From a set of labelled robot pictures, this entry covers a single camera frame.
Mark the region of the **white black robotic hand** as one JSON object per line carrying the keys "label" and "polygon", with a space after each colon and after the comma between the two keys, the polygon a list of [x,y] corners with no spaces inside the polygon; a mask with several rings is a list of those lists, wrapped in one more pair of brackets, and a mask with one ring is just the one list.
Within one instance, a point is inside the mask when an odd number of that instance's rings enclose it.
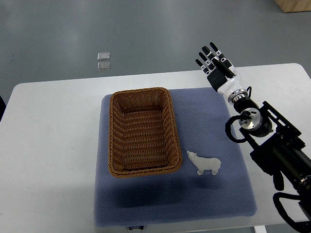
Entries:
{"label": "white black robotic hand", "polygon": [[248,95],[246,88],[241,85],[238,71],[213,42],[210,42],[210,47],[203,46],[199,56],[201,59],[195,61],[211,87],[230,104]]}

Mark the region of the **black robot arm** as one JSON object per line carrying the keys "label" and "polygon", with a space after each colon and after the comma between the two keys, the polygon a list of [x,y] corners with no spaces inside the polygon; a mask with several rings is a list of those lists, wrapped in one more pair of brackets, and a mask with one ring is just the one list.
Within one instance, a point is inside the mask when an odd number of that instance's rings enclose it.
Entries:
{"label": "black robot arm", "polygon": [[273,177],[278,213],[297,232],[309,233],[311,221],[295,222],[280,201],[297,201],[305,216],[311,217],[311,160],[302,151],[301,132],[268,102],[258,107],[250,98],[251,90],[230,93],[228,101],[238,115],[225,124],[225,133],[235,143],[249,143],[252,160]]}

